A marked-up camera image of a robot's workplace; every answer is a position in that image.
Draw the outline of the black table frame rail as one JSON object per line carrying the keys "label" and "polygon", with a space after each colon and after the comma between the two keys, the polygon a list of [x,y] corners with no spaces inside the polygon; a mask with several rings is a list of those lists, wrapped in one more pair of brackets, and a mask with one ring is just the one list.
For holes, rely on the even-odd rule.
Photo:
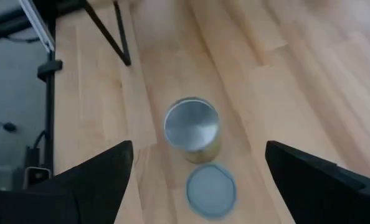
{"label": "black table frame rail", "polygon": [[45,165],[55,175],[54,171],[54,106],[55,106],[55,72],[50,72],[45,80]]}

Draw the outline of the green Pears can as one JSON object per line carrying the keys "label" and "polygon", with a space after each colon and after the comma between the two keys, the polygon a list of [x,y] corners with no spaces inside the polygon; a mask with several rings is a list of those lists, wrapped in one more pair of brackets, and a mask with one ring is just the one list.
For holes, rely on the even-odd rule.
{"label": "green Pears can", "polygon": [[193,164],[211,162],[221,150],[219,114],[199,97],[175,101],[164,117],[163,133],[169,145]]}

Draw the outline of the small black floor box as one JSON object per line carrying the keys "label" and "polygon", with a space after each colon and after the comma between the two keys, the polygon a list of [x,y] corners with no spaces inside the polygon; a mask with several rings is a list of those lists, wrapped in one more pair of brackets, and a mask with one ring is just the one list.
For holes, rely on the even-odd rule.
{"label": "small black floor box", "polygon": [[50,179],[51,171],[42,167],[27,167],[24,170],[23,189],[28,189],[47,179]]}

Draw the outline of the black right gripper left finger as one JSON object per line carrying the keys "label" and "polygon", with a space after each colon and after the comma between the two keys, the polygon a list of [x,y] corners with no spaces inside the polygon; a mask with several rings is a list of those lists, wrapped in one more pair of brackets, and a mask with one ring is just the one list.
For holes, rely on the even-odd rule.
{"label": "black right gripper left finger", "polygon": [[0,190],[0,224],[114,224],[133,165],[123,141],[25,190]]}

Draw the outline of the black rail bracket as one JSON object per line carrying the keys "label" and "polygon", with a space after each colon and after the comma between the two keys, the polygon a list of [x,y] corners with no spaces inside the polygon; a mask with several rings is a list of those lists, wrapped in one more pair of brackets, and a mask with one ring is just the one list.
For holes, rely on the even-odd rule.
{"label": "black rail bracket", "polygon": [[37,68],[38,79],[46,82],[47,77],[51,76],[54,72],[60,71],[63,67],[63,62],[61,60],[51,60]]}

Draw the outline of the teal can with orange slices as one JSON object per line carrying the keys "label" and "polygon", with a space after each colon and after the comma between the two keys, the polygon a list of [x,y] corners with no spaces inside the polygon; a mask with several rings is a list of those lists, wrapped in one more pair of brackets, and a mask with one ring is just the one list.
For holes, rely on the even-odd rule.
{"label": "teal can with orange slices", "polygon": [[216,163],[203,164],[192,171],[186,182],[189,208],[208,220],[222,220],[233,211],[237,185],[233,175]]}

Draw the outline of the aluminium frame bar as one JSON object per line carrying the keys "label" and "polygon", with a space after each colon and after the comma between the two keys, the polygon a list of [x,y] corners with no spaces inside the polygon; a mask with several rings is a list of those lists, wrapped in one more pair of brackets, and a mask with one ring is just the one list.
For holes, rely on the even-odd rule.
{"label": "aluminium frame bar", "polygon": [[36,5],[32,0],[19,0],[19,3],[47,53],[54,52],[55,41],[37,10]]}

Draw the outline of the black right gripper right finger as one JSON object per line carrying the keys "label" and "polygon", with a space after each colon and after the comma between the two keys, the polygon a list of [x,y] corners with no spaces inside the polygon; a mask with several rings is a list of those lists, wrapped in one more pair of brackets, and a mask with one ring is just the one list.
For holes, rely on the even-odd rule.
{"label": "black right gripper right finger", "polygon": [[370,224],[370,178],[277,141],[265,160],[296,224]]}

